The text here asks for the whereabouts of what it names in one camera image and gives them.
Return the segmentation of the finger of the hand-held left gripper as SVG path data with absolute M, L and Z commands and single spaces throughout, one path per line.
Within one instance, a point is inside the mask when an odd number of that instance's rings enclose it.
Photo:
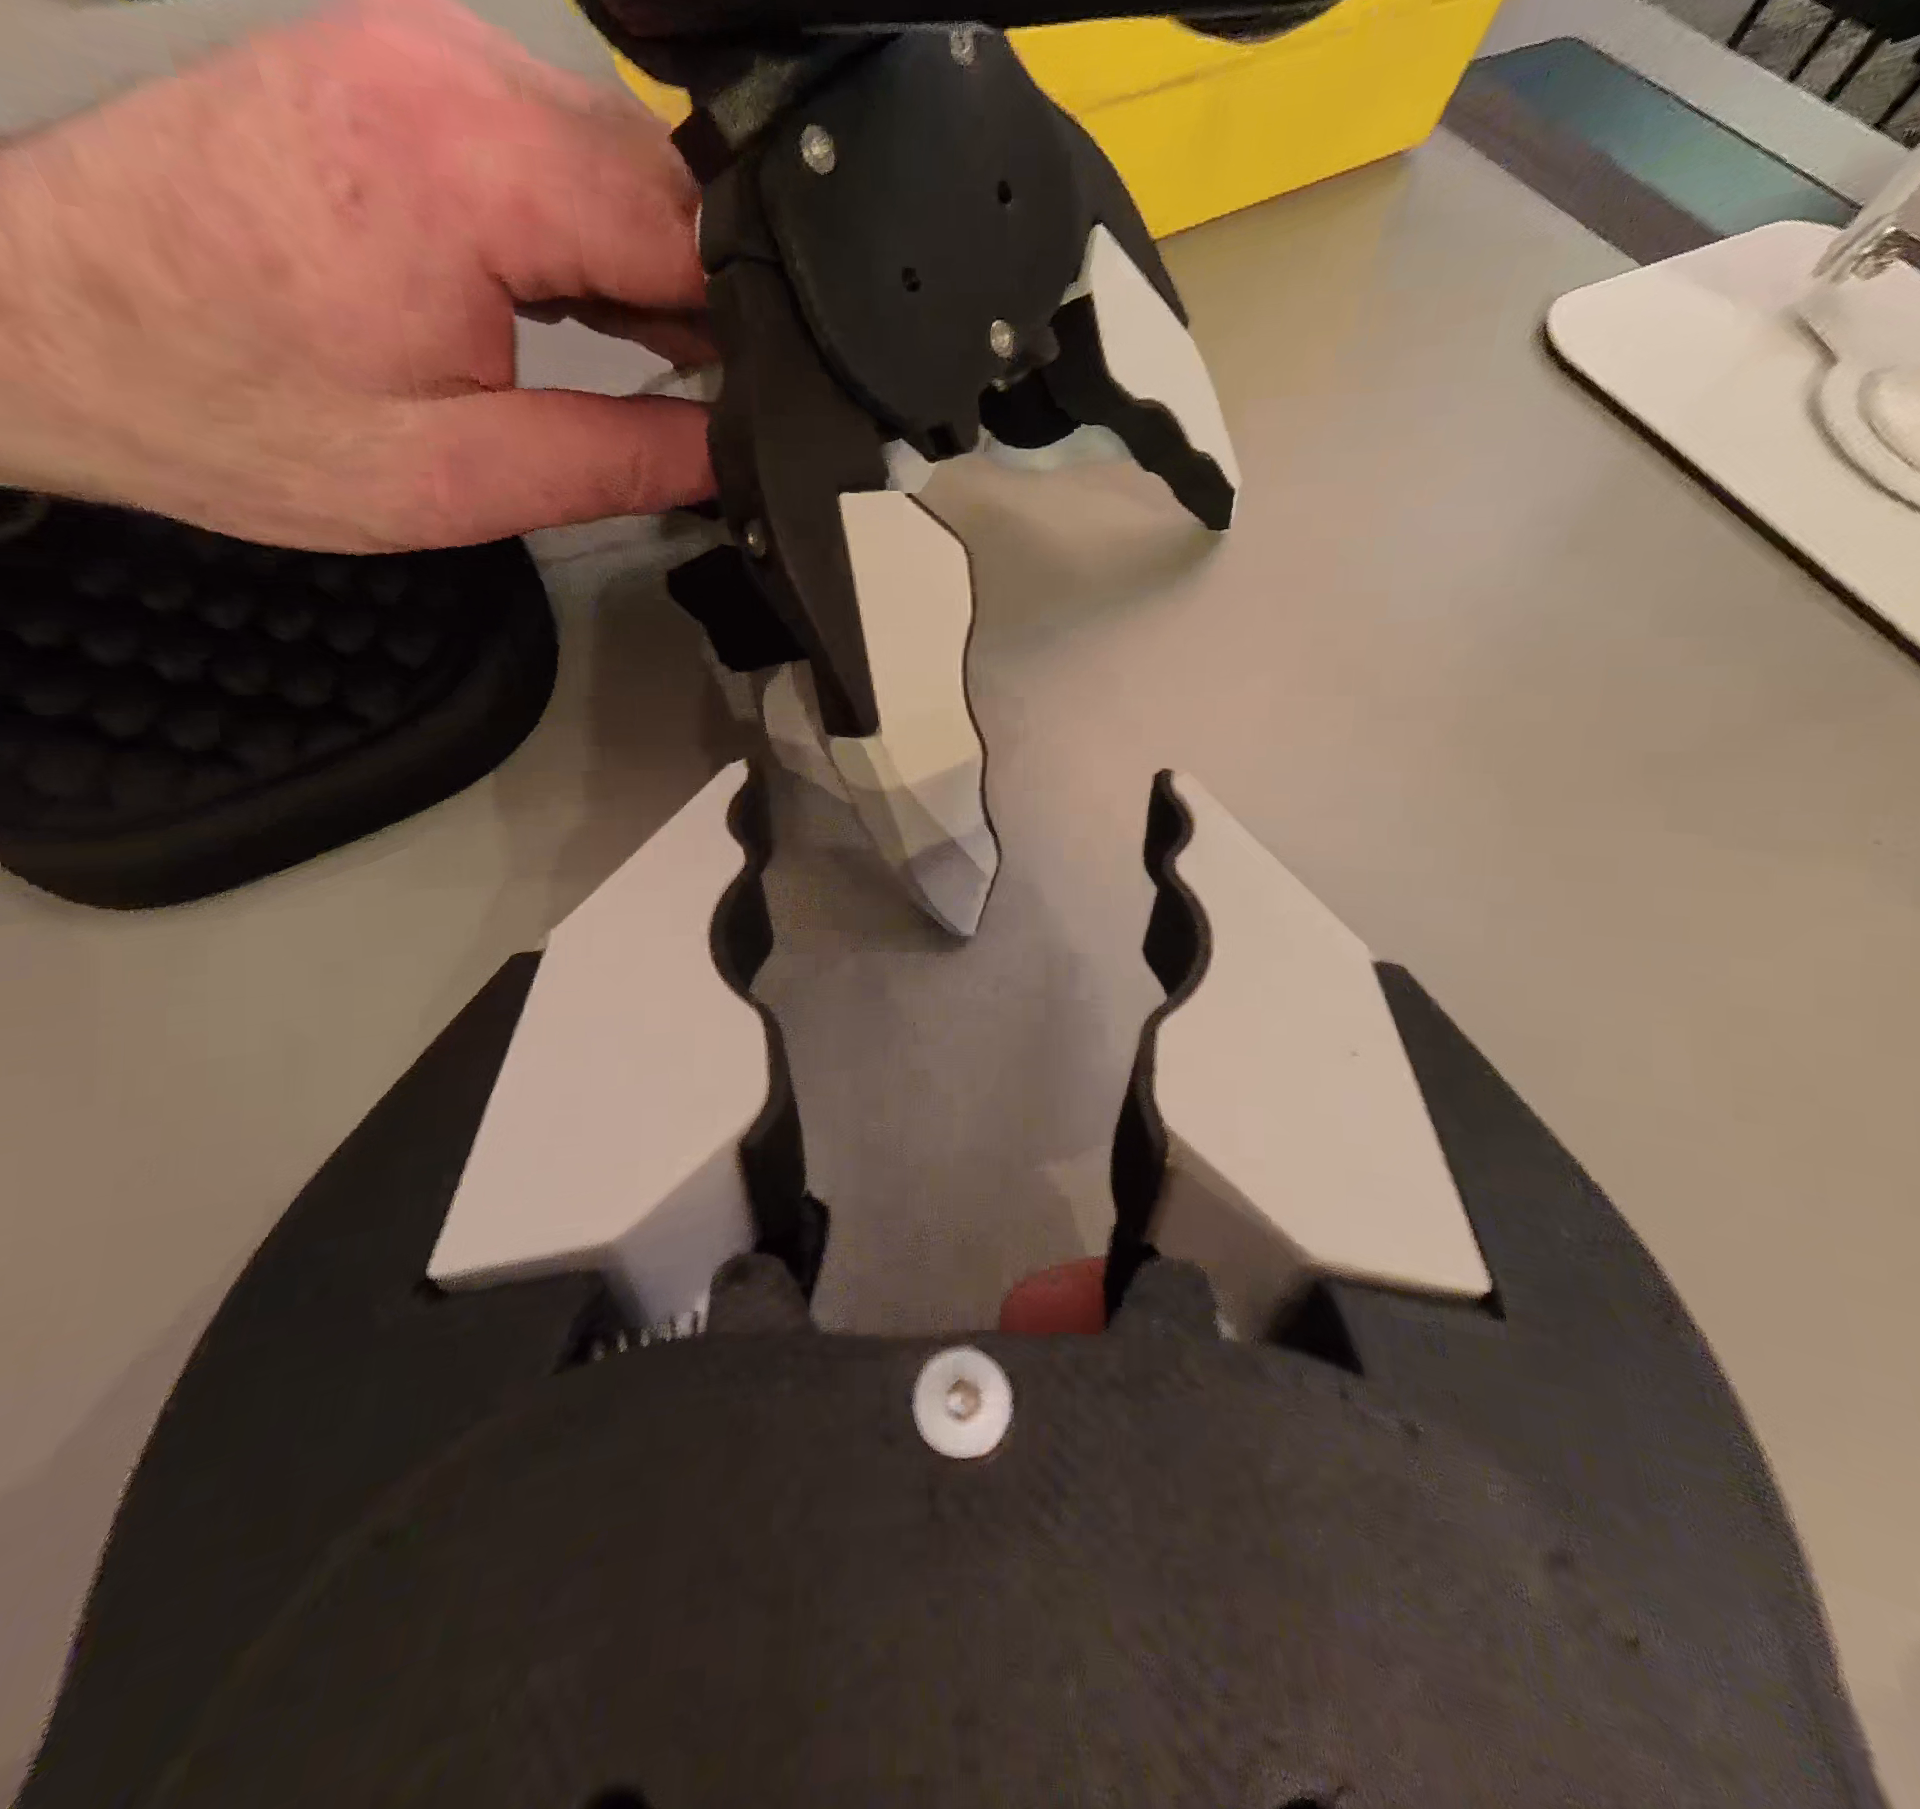
M 790 664 L 764 681 L 764 732 L 784 770 L 853 814 L 912 901 L 968 941 L 1000 865 L 968 692 L 971 563 L 948 526 L 912 495 L 845 497 L 841 516 L 878 729 L 831 736 L 809 667 Z
M 1240 467 L 1203 354 L 1162 284 L 1104 223 L 1053 322 L 1050 405 L 1061 452 L 1091 443 L 1157 477 L 1209 532 L 1234 524 Z

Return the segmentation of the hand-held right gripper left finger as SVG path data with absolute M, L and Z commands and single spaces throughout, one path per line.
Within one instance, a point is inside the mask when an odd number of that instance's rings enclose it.
M 804 1298 L 828 1243 L 778 1022 L 765 790 L 723 767 L 549 935 L 425 1276 L 593 1274 L 701 1309 L 739 1256 Z

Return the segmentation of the black mesh object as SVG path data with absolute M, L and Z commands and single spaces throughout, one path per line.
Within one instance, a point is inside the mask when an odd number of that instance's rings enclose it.
M 493 773 L 557 665 L 518 543 L 327 555 L 5 490 L 5 872 L 148 911 L 298 867 Z

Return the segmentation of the black panel on white stand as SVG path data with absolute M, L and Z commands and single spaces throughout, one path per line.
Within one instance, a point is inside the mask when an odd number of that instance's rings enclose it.
M 1551 354 L 1917 651 L 1917 152 L 1854 221 L 1775 221 L 1563 294 Z

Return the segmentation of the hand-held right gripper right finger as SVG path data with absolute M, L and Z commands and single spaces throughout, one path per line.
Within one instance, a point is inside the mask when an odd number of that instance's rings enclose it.
M 1147 1263 L 1268 1338 L 1319 1282 L 1480 1307 L 1494 1279 L 1368 945 L 1188 772 L 1143 840 L 1157 983 L 1109 1160 L 1106 1313 Z

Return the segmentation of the yellow plastic bin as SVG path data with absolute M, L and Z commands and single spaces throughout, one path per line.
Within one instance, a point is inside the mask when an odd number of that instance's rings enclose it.
M 1071 117 L 1169 238 L 1397 157 L 1438 124 L 1502 0 L 572 0 L 741 141 L 786 246 L 941 279 L 1061 201 Z

